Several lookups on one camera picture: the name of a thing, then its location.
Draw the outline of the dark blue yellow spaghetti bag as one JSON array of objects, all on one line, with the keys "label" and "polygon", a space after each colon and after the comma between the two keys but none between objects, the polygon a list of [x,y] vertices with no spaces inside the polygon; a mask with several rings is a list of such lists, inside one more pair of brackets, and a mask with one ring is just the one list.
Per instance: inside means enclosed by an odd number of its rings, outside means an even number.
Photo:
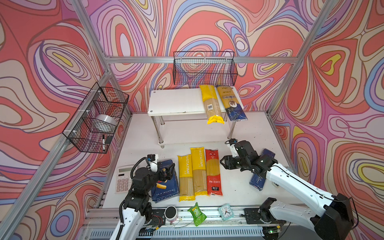
[{"label": "dark blue yellow spaghetti bag", "polygon": [[217,90],[230,121],[241,122],[248,120],[232,87],[218,86]]}]

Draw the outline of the yellow barcode spaghetti bag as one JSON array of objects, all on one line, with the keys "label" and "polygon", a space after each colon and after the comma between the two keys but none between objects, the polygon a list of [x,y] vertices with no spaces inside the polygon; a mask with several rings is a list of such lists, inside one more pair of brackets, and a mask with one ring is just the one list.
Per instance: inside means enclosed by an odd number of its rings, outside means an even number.
[{"label": "yellow barcode spaghetti bag", "polygon": [[208,119],[207,124],[224,124],[225,121],[222,117],[215,87],[212,85],[200,85],[200,90],[202,92],[203,105]]}]

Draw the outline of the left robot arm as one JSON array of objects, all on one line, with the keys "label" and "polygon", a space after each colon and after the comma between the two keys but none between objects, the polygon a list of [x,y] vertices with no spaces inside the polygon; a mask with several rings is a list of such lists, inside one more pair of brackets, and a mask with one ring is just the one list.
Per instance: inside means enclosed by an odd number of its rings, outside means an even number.
[{"label": "left robot arm", "polygon": [[160,167],[158,155],[150,154],[138,160],[130,171],[131,187],[119,205],[119,223],[111,240],[134,240],[153,217],[150,192],[159,182],[173,178],[175,164]]}]

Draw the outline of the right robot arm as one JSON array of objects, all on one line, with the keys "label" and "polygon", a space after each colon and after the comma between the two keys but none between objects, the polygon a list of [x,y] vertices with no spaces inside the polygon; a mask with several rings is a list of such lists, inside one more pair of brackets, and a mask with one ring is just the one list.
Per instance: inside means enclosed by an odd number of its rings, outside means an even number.
[{"label": "right robot arm", "polygon": [[323,240],[344,240],[359,223],[352,197],[326,192],[289,171],[268,154],[259,155],[248,141],[226,141],[231,154],[220,164],[226,170],[250,171],[283,188],[305,204],[305,207],[285,204],[267,198],[256,214],[263,223],[281,220],[314,231]]}]

